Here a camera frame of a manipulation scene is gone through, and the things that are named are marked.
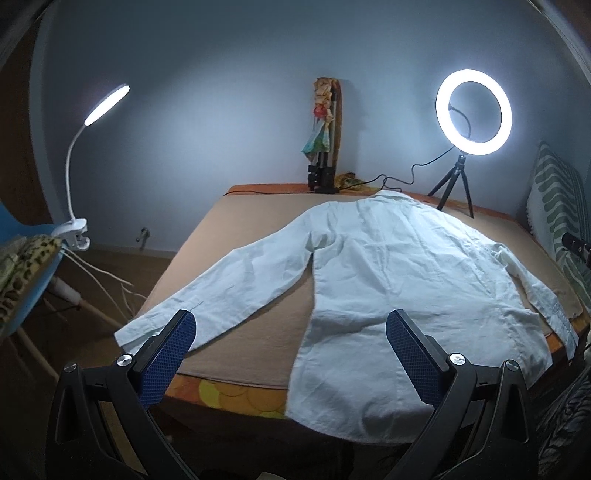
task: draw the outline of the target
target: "silver bolt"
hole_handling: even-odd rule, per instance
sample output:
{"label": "silver bolt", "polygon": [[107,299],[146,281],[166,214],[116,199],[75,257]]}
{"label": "silver bolt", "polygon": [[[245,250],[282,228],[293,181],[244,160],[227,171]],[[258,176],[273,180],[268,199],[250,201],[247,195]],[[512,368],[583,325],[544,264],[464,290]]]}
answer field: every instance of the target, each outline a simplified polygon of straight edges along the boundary
{"label": "silver bolt", "polygon": [[76,365],[76,362],[68,362],[66,364],[66,366],[64,367],[64,372],[66,372],[66,373],[73,372],[74,370],[76,370],[77,366],[78,365]]}
{"label": "silver bolt", "polygon": [[121,355],[117,359],[117,365],[119,365],[120,367],[126,367],[127,365],[129,365],[131,363],[131,360],[132,360],[132,356],[128,355],[126,353],[125,355]]}
{"label": "silver bolt", "polygon": [[517,372],[519,370],[519,364],[515,360],[507,360],[505,365],[512,372]]}
{"label": "silver bolt", "polygon": [[449,356],[449,359],[455,365],[463,365],[466,363],[466,357],[464,357],[461,353],[452,353]]}

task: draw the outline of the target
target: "tripod leg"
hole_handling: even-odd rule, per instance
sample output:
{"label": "tripod leg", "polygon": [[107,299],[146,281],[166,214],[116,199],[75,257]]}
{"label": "tripod leg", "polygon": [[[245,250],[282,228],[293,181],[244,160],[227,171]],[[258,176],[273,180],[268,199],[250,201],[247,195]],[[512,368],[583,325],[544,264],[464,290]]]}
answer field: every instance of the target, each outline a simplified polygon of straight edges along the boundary
{"label": "tripod leg", "polygon": [[453,172],[454,172],[455,169],[456,168],[453,167],[450,171],[448,171],[445,174],[445,176],[441,179],[441,181],[437,185],[435,185],[433,187],[433,190],[431,190],[427,196],[428,197],[432,197],[435,194],[436,191],[438,191],[441,187],[443,187],[443,185],[445,184],[445,182],[448,181],[452,177]]}
{"label": "tripod leg", "polygon": [[462,181],[464,182],[464,190],[466,190],[466,200],[468,201],[468,208],[470,209],[470,216],[474,218],[474,211],[472,210],[472,199],[470,198],[470,189],[468,188],[468,177],[466,172],[462,170]]}
{"label": "tripod leg", "polygon": [[445,202],[447,201],[449,194],[452,192],[453,186],[456,184],[456,180],[459,176],[460,176],[459,168],[454,168],[453,172],[451,172],[451,178],[449,180],[449,183],[447,184],[445,192],[443,193],[443,197],[441,197],[441,200],[439,200],[439,205],[437,205],[437,210],[443,210],[443,206],[445,205]]}

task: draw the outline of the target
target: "lamp head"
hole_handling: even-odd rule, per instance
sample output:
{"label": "lamp head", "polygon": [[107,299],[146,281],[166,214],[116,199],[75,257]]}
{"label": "lamp head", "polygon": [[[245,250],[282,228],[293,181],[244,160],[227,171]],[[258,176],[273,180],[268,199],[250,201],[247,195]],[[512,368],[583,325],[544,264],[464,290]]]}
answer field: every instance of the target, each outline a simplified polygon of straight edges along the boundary
{"label": "lamp head", "polygon": [[101,102],[91,111],[90,115],[84,120],[84,124],[89,125],[96,122],[105,113],[111,110],[119,100],[121,100],[129,92],[129,85],[120,85],[110,94],[108,94]]}
{"label": "lamp head", "polygon": [[[462,136],[454,126],[449,114],[449,102],[454,90],[462,83],[476,82],[484,85],[495,96],[501,107],[501,126],[497,134],[488,142],[474,142]],[[486,73],[477,70],[459,70],[447,77],[437,92],[437,119],[447,139],[459,150],[471,155],[488,155],[501,148],[511,133],[512,113],[507,95],[501,86]]]}

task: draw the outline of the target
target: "blue gripper pad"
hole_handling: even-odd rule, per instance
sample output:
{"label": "blue gripper pad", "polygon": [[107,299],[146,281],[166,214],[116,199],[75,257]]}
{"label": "blue gripper pad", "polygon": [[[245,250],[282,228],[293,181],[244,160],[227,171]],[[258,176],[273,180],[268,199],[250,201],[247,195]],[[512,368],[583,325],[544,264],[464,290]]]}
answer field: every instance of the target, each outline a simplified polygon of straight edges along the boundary
{"label": "blue gripper pad", "polygon": [[450,372],[442,348],[427,338],[404,310],[388,315],[386,337],[418,396],[437,408],[447,391]]}
{"label": "blue gripper pad", "polygon": [[160,403],[195,340],[196,331],[193,314],[179,310],[162,332],[138,352],[134,370],[139,378],[139,401],[144,408]]}

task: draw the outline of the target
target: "chair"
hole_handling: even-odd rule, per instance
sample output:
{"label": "chair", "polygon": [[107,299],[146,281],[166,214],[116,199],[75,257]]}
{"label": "chair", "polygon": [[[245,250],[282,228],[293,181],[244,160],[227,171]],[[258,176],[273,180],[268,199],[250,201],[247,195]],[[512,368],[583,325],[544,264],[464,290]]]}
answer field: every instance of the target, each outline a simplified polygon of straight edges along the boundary
{"label": "chair", "polygon": [[[11,213],[2,203],[0,203],[0,244],[6,243],[17,235],[24,235],[26,237],[33,235],[50,235],[54,228],[55,225],[23,225],[11,215]],[[10,347],[16,351],[16,348],[10,339],[10,336],[13,333],[16,333],[24,347],[55,381],[59,379],[59,374],[53,369],[45,357],[43,357],[43,354],[33,344],[25,330],[21,327],[21,324],[29,312],[37,304],[45,290],[48,287],[51,290],[51,285],[55,284],[56,281],[63,282],[61,279],[58,279],[56,276],[54,276],[62,257],[63,253],[60,251],[52,260],[51,264],[46,265],[44,271],[34,280],[34,284],[29,289],[27,295],[19,301],[17,309],[10,322],[3,326],[0,325],[0,344],[3,340],[7,340]],[[122,326],[97,308],[90,305],[86,300],[81,298],[79,294],[77,296],[68,298],[65,298],[64,295],[59,296],[64,298],[64,300],[67,300],[99,316],[102,320],[117,329]],[[48,301],[45,301],[45,303],[48,308],[55,310]]]}

